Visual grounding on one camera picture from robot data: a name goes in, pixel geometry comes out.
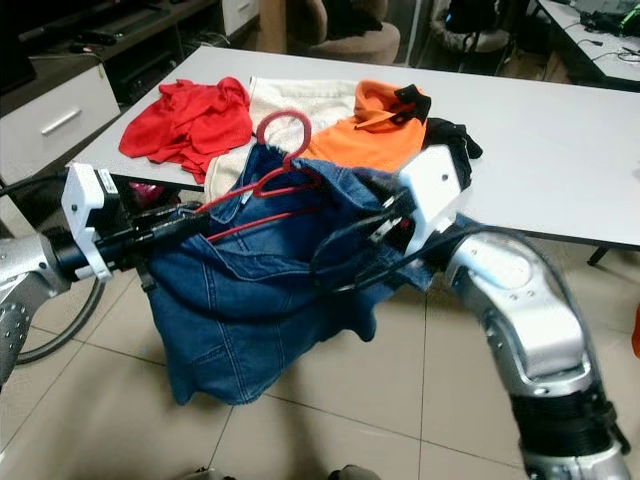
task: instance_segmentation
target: clothes hanger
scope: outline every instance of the clothes hanger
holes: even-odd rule
[[[320,176],[316,171],[310,170],[310,169],[298,169],[298,168],[295,168],[291,163],[295,158],[297,158],[300,154],[302,154],[302,152],[304,152],[307,149],[307,147],[309,146],[309,143],[311,142],[311,122],[309,121],[309,118],[307,118],[305,114],[297,110],[287,109],[287,110],[280,110],[278,112],[274,112],[270,115],[267,115],[264,118],[264,120],[260,122],[260,125],[258,125],[258,129],[256,130],[258,143],[262,145],[266,144],[265,132],[267,130],[267,127],[273,120],[280,117],[293,117],[293,118],[297,118],[298,120],[300,120],[300,122],[302,122],[302,126],[304,128],[304,139],[303,139],[302,145],[300,145],[300,147],[296,151],[291,152],[284,157],[282,161],[282,167],[276,168],[275,170],[267,173],[264,177],[262,177],[260,180],[258,180],[255,183],[233,190],[227,193],[226,195],[223,195],[209,203],[202,205],[200,208],[198,208],[195,211],[196,214],[204,213],[212,209],[213,207],[220,205],[226,201],[229,201],[232,198],[235,198],[239,195],[243,195],[246,192],[252,192],[252,195],[256,198],[271,198],[271,197],[278,197],[282,195],[290,195],[292,193],[297,193],[300,191],[314,190],[320,187],[320,185],[322,185],[322,176]],[[287,173],[290,173],[290,172],[305,172],[309,176],[310,182],[304,185],[295,185],[291,187],[279,188],[276,190],[265,189],[267,184],[271,182],[273,179],[280,177],[282,175],[286,175]],[[262,218],[260,220],[249,222],[245,225],[240,225],[238,227],[230,228],[229,230],[225,230],[224,232],[220,232],[216,235],[212,235],[208,237],[207,240],[209,240],[210,242],[215,242],[217,240],[220,240],[221,238],[227,237],[229,235],[233,235],[234,233],[239,233],[244,230],[258,227],[260,225],[264,225],[266,223],[274,222],[277,220],[284,220],[285,218],[295,217],[297,215],[302,215],[306,213],[314,213],[319,211],[320,209],[321,207],[305,208],[301,210],[296,210],[294,212],[285,212],[278,215],[273,215],[271,217]]]

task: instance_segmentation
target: orange shirt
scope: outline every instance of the orange shirt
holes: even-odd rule
[[[422,149],[431,99],[410,85],[363,80],[355,115],[311,138],[303,158],[395,172]]]

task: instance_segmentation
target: white cloth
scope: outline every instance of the white cloth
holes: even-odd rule
[[[272,80],[251,78],[249,85],[249,116],[254,132],[269,114],[293,108],[311,120],[311,133],[315,134],[335,125],[338,120],[353,115],[357,82],[346,80]],[[267,127],[265,139],[287,152],[302,145],[304,138],[300,121],[279,118]],[[255,138],[242,147],[214,159],[209,164],[205,180],[205,197],[210,202],[227,193],[244,170]]]

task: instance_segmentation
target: denim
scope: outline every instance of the denim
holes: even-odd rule
[[[256,145],[236,188],[281,165],[281,151]],[[310,275],[310,259],[329,234],[382,210],[359,175],[389,174],[319,160],[297,159],[294,165],[322,175],[322,188],[268,199],[237,197],[210,211],[208,235],[300,208],[322,205],[319,212],[268,223],[215,244],[197,235],[158,249],[148,259],[156,281],[149,300],[179,404],[197,391],[231,405],[252,402],[317,342],[342,330],[354,331],[363,341],[373,339],[373,307],[401,285],[426,290],[430,284],[429,271],[407,266],[384,284],[328,295]],[[307,181],[300,172],[285,177],[274,179],[269,188]],[[322,259],[327,273],[321,279],[347,281],[363,269],[383,268],[401,258],[390,246],[374,248],[362,232],[354,232],[327,249]]]

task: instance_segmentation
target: table leg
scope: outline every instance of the table leg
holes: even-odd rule
[[[598,247],[598,249],[591,255],[591,258],[587,261],[587,263],[594,267],[601,259],[605,256],[605,254],[609,251],[606,247]]]

